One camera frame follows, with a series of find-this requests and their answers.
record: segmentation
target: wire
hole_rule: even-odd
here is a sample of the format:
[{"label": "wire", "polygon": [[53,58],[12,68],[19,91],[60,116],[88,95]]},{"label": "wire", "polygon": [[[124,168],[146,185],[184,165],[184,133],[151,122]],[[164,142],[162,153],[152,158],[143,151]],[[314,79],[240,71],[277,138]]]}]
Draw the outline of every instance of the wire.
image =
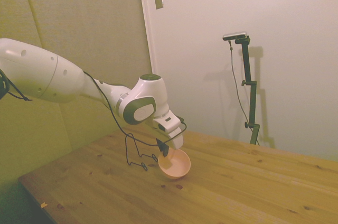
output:
[{"label": "wire", "polygon": [[[27,97],[25,97],[23,95],[23,93],[21,93],[21,91],[16,87],[15,84],[13,84],[11,82],[11,80],[5,75],[5,73],[0,70],[0,79],[5,83],[5,92],[8,92],[11,96],[17,98],[17,99],[21,99],[21,100],[25,100],[25,101],[32,101],[31,99],[28,99]],[[19,96],[16,96],[15,94],[9,92],[10,90],[10,85],[12,85],[12,87],[22,96],[22,97],[19,97]]]},{"label": "wire", "polygon": [[[121,131],[126,137],[132,138],[133,140],[138,141],[138,142],[140,142],[140,143],[142,143],[142,144],[145,144],[145,145],[147,145],[147,146],[158,146],[158,144],[149,144],[149,143],[143,142],[143,141],[141,141],[140,139],[135,138],[132,134],[126,133],[126,132],[122,129],[122,127],[120,126],[119,122],[117,121],[116,116],[115,116],[115,114],[114,114],[114,112],[113,112],[113,110],[112,110],[112,107],[111,107],[111,105],[110,105],[110,102],[108,101],[108,98],[107,98],[107,96],[105,95],[105,93],[101,90],[101,88],[99,87],[99,85],[96,83],[95,79],[94,79],[89,73],[87,73],[87,72],[84,72],[84,73],[85,73],[86,75],[88,75],[88,76],[91,78],[91,80],[94,82],[94,84],[96,85],[96,87],[98,88],[98,90],[100,91],[100,93],[104,96],[104,98],[105,98],[105,100],[106,100],[106,102],[107,102],[107,104],[108,104],[108,108],[109,108],[109,110],[110,110],[110,112],[111,112],[111,114],[112,114],[112,117],[114,118],[114,120],[115,120],[115,122],[116,122],[118,128],[120,129],[120,131]],[[167,141],[163,142],[164,144],[167,143],[167,142],[169,142],[169,141],[172,141],[172,140],[175,139],[176,137],[180,136],[180,135],[186,130],[186,128],[187,128],[186,123],[185,123],[184,121],[181,121],[181,124],[183,124],[183,125],[185,126],[184,129],[183,129],[180,133],[178,133],[177,135],[175,135],[174,137],[172,137],[172,138],[168,139]]]},{"label": "wire", "polygon": [[229,44],[230,44],[230,52],[231,52],[231,69],[232,69],[232,75],[233,75],[233,79],[234,79],[234,85],[236,86],[236,94],[237,94],[237,99],[238,99],[238,102],[239,102],[239,106],[241,107],[241,110],[245,116],[245,119],[247,121],[247,123],[249,123],[249,120],[248,120],[248,117],[247,117],[247,114],[245,113],[244,109],[243,109],[243,106],[242,106],[242,102],[239,98],[239,94],[238,94],[238,87],[237,87],[237,80],[236,80],[236,76],[234,75],[234,69],[233,69],[233,54],[232,54],[232,46],[231,46],[231,41],[229,41]]}]

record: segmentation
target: bowl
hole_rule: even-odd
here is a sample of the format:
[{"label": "bowl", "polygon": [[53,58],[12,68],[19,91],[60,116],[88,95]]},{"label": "bowl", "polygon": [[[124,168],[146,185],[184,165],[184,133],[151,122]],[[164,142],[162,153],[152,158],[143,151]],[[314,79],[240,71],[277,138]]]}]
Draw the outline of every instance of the bowl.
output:
[{"label": "bowl", "polygon": [[178,179],[185,176],[190,170],[190,159],[181,149],[169,148],[166,157],[160,154],[158,157],[158,166],[164,175],[170,179]]}]

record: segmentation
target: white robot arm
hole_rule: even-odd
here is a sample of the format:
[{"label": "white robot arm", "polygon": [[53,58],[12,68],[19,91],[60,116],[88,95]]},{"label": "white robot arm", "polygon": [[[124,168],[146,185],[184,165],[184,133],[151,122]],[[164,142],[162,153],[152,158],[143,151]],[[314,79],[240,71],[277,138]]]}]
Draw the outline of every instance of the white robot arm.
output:
[{"label": "white robot arm", "polygon": [[59,55],[12,39],[0,39],[0,69],[25,95],[52,102],[86,96],[111,106],[128,124],[144,122],[163,142],[175,137],[166,143],[169,147],[183,145],[181,120],[169,110],[165,84],[158,75],[141,76],[133,89],[109,85]]}]

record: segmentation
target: beige wall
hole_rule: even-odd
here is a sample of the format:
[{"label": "beige wall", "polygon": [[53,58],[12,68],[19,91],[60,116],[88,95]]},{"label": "beige wall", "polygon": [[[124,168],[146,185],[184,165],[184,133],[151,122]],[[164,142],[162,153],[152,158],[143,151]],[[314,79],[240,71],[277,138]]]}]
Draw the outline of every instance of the beige wall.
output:
[{"label": "beige wall", "polygon": [[[0,8],[0,38],[43,47],[96,79],[132,87],[151,72],[140,0],[0,0]],[[7,95],[0,121],[0,223],[31,217],[19,176],[117,129],[107,108],[82,97],[59,105]]]}]

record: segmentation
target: wood grain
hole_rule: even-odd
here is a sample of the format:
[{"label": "wood grain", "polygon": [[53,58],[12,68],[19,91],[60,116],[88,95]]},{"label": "wood grain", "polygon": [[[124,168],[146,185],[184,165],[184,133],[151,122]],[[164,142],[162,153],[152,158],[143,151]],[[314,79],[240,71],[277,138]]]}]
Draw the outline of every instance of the wood grain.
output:
[{"label": "wood grain", "polygon": [[[141,126],[127,127],[155,144]],[[157,147],[138,144],[158,156]],[[19,178],[55,223],[338,223],[338,163],[184,133],[189,173],[166,178],[114,132]]]}]

